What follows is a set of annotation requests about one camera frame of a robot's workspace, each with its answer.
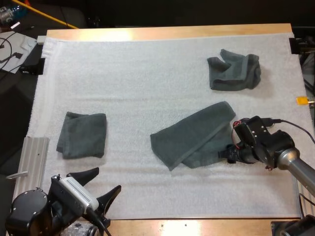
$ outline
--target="gray towel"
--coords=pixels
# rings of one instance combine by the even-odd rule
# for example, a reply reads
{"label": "gray towel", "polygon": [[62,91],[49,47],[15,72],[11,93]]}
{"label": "gray towel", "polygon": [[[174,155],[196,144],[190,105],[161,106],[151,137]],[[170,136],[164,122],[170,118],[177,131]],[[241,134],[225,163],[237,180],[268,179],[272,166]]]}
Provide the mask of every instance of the gray towel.
{"label": "gray towel", "polygon": [[218,151],[232,143],[230,121],[234,117],[227,102],[209,106],[151,134],[152,150],[170,171],[181,162],[190,168],[219,162]]}
{"label": "gray towel", "polygon": [[210,88],[221,91],[238,91],[253,89],[260,82],[259,56],[248,54],[243,56],[224,49],[220,53],[222,59],[208,58]]}
{"label": "gray towel", "polygon": [[67,112],[57,143],[65,159],[102,157],[105,149],[106,115]]}

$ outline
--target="table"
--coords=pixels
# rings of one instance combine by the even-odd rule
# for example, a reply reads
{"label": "table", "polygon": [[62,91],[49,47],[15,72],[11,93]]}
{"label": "table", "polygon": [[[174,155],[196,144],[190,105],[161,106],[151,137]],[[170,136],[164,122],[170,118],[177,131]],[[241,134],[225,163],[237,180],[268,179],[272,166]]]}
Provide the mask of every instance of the table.
{"label": "table", "polygon": [[[290,24],[226,25],[126,29],[49,30],[47,36],[61,40],[133,41],[291,32]],[[113,236],[270,236],[271,221],[294,219],[149,219],[113,220]]]}

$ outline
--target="yellow connector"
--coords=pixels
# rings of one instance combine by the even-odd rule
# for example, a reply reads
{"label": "yellow connector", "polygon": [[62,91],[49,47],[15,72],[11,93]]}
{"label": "yellow connector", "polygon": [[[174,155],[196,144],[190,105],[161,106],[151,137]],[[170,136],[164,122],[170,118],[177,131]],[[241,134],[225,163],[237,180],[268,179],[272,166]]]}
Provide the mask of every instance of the yellow connector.
{"label": "yellow connector", "polygon": [[307,99],[307,97],[297,97],[296,98],[296,103],[298,105],[308,105],[309,104],[309,100]]}

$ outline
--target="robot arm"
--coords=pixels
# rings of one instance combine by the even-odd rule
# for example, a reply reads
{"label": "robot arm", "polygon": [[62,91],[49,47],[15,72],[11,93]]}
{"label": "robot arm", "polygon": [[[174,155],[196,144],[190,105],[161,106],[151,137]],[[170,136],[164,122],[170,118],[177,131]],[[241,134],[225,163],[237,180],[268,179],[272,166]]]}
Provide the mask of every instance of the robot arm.
{"label": "robot arm", "polygon": [[229,163],[239,161],[252,164],[260,161],[267,168],[288,170],[315,196],[315,170],[300,159],[293,139],[281,130],[270,134],[267,129],[281,121],[258,116],[242,119],[233,127],[240,143],[228,147],[219,155]]}
{"label": "robot arm", "polygon": [[84,187],[98,175],[95,168],[70,173],[66,178],[54,175],[49,193],[37,188],[20,194],[12,203],[5,226],[12,236],[54,236],[83,217],[102,233],[110,220],[105,218],[110,205],[121,191],[118,185],[107,194],[95,198]]}

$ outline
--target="white towel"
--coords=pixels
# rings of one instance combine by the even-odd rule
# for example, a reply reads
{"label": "white towel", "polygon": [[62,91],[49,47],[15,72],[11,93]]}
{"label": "white towel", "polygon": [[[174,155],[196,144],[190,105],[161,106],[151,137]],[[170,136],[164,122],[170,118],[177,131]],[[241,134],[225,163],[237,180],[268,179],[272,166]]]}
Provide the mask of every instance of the white towel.
{"label": "white towel", "polygon": [[[87,185],[95,196],[120,184],[108,217],[297,217],[296,184],[289,172],[271,172],[262,163],[221,162],[172,172],[153,154],[150,134],[211,104],[227,101],[238,118],[255,115],[294,122],[313,133],[291,34],[207,37],[134,42],[73,42],[47,38],[44,75],[38,77],[29,136],[49,137],[43,189],[60,173],[100,167]],[[226,49],[258,55],[261,82],[253,90],[209,89],[207,58]],[[64,160],[56,152],[67,111],[105,113],[105,156]],[[309,137],[288,124],[275,125],[292,136],[301,158],[315,167]]]}

